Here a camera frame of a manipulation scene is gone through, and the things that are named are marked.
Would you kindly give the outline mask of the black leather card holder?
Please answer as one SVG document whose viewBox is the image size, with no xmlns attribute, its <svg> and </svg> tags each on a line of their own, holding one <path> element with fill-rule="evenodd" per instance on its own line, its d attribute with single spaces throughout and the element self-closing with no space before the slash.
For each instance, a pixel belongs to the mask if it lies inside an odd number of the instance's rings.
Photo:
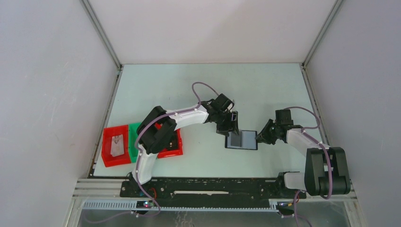
<svg viewBox="0 0 401 227">
<path fill-rule="evenodd" d="M 227 146 L 227 138 L 225 138 L 225 148 L 227 149 L 241 149 L 241 150 L 258 150 L 258 143 L 255 137 L 257 136 L 257 131 L 240 130 L 242 132 L 242 147 L 240 148 L 230 148 Z"/>
</svg>

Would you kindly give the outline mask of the grey credit card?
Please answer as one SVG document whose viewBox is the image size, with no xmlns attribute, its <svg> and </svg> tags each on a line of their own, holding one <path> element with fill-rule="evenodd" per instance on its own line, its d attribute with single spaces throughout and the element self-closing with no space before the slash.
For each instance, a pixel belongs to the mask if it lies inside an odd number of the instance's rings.
<svg viewBox="0 0 401 227">
<path fill-rule="evenodd" d="M 232 132 L 227 138 L 227 146 L 230 148 L 240 148 L 242 147 L 242 132 L 240 131 L 238 134 Z"/>
</svg>

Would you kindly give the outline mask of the green bin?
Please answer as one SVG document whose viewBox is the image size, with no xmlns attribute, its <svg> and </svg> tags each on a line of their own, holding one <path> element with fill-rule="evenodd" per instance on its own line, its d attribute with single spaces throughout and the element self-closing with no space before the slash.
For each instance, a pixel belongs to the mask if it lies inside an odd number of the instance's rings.
<svg viewBox="0 0 401 227">
<path fill-rule="evenodd" d="M 128 125 L 128 153 L 130 156 L 131 163 L 135 163 L 138 157 L 138 149 L 135 147 L 135 141 L 138 137 L 137 129 L 141 125 L 138 123 L 131 123 Z"/>
</svg>

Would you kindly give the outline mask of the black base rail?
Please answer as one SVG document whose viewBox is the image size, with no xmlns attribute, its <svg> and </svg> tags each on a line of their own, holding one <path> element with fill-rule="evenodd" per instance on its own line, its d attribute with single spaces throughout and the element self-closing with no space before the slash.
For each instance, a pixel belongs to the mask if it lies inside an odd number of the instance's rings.
<svg viewBox="0 0 401 227">
<path fill-rule="evenodd" d="M 281 178 L 153 177 L 138 186 L 132 176 L 122 182 L 120 197 L 155 199 L 163 207 L 269 208 L 270 202 L 293 202 L 296 191 Z"/>
</svg>

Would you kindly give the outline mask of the right red bin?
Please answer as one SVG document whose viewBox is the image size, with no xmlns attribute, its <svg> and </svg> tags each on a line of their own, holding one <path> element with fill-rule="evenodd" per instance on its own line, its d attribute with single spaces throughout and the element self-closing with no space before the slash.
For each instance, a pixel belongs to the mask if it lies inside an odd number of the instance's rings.
<svg viewBox="0 0 401 227">
<path fill-rule="evenodd" d="M 183 141 L 180 129 L 174 131 L 169 144 L 166 148 L 159 152 L 157 158 L 166 158 L 183 155 Z"/>
</svg>

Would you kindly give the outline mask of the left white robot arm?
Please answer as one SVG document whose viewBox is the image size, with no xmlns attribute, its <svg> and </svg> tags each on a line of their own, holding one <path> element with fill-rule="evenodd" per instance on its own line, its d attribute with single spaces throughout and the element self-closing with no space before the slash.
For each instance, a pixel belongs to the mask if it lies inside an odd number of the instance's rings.
<svg viewBox="0 0 401 227">
<path fill-rule="evenodd" d="M 234 101 L 219 94 L 215 99 L 199 101 L 187 109 L 165 110 L 154 107 L 137 128 L 134 146 L 138 150 L 136 167 L 132 171 L 134 182 L 131 191 L 138 197 L 149 192 L 148 181 L 158 154 L 169 144 L 175 131 L 194 124 L 215 123 L 216 133 L 229 136 L 239 134 L 238 112 L 233 110 Z"/>
</svg>

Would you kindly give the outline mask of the left red bin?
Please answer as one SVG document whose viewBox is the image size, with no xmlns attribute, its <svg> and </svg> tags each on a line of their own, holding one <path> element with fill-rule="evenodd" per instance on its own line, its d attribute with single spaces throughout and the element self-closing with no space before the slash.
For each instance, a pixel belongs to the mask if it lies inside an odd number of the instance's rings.
<svg viewBox="0 0 401 227">
<path fill-rule="evenodd" d="M 104 128 L 101 157 L 105 167 L 131 163 L 128 153 L 128 125 Z"/>
</svg>

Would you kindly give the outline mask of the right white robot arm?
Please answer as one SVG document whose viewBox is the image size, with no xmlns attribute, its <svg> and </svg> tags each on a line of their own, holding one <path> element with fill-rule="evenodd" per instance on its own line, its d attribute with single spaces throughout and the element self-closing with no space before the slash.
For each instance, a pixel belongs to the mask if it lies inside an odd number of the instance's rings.
<svg viewBox="0 0 401 227">
<path fill-rule="evenodd" d="M 308 127 L 294 123 L 291 110 L 291 107 L 276 110 L 276 118 L 268 120 L 255 138 L 258 143 L 269 145 L 281 140 L 305 157 L 303 172 L 281 173 L 283 180 L 275 184 L 276 194 L 286 198 L 294 190 L 300 190 L 329 199 L 333 195 L 350 193 L 351 181 L 344 149 L 315 139 L 307 133 Z"/>
</svg>

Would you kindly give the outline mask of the red bin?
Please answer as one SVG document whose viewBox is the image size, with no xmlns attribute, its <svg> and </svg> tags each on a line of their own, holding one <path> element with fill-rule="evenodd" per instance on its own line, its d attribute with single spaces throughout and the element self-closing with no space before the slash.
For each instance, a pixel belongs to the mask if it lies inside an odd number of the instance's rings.
<svg viewBox="0 0 401 227">
<path fill-rule="evenodd" d="M 166 158 L 183 155 L 183 141 L 180 129 L 174 131 L 169 144 L 166 148 L 159 152 L 157 158 Z"/>
<path fill-rule="evenodd" d="M 101 157 L 105 167 L 131 163 L 128 153 L 128 125 L 104 128 Z"/>
</svg>

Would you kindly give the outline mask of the silver item in red bin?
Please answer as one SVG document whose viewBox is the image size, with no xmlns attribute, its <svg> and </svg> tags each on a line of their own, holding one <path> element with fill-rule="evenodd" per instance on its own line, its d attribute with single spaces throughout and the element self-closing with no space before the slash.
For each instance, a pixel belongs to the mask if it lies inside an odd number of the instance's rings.
<svg viewBox="0 0 401 227">
<path fill-rule="evenodd" d="M 110 154 L 112 157 L 117 157 L 124 154 L 124 142 L 122 134 L 112 137 Z"/>
</svg>

